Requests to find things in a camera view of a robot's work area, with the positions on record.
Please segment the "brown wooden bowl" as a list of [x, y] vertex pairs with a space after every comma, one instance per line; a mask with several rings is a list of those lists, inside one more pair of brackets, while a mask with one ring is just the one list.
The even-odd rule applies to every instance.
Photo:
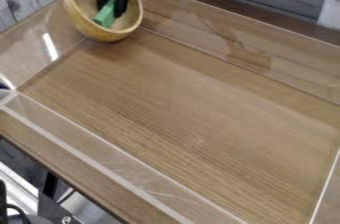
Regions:
[[128, 11], [118, 18], [110, 28], [95, 21], [99, 14], [96, 0], [63, 0], [64, 8], [76, 29], [91, 39], [102, 42], [118, 42], [126, 39], [139, 28], [144, 18], [142, 0], [130, 0]]

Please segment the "green rectangular block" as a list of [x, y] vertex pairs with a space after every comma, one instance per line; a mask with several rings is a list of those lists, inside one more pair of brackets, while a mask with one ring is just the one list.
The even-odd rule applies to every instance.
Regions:
[[96, 24], [106, 28], [111, 28], [115, 23], [115, 0], [110, 0], [108, 3], [104, 5], [102, 10], [99, 11], [94, 21]]

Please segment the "white cylindrical container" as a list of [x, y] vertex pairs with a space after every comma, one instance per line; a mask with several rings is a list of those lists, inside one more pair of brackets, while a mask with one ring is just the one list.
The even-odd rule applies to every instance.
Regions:
[[318, 24], [340, 31], [340, 0], [324, 0]]

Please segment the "black table leg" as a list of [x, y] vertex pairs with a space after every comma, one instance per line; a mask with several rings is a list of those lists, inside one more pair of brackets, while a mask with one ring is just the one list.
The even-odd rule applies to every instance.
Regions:
[[56, 191], [58, 191], [58, 185], [59, 185], [59, 178], [58, 176], [48, 172], [46, 177], [46, 183], [43, 187], [43, 193], [50, 197], [55, 198]]

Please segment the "clear acrylic tray wall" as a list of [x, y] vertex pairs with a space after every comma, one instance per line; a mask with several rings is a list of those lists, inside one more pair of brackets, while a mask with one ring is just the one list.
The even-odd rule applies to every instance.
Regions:
[[136, 11], [115, 43], [62, 3], [0, 33], [0, 135], [128, 224], [340, 224], [340, 42]]

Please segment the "black metal bracket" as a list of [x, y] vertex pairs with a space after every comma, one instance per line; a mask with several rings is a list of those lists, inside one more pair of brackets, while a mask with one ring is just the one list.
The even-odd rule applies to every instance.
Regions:
[[43, 192], [39, 193], [38, 214], [54, 224], [84, 224]]

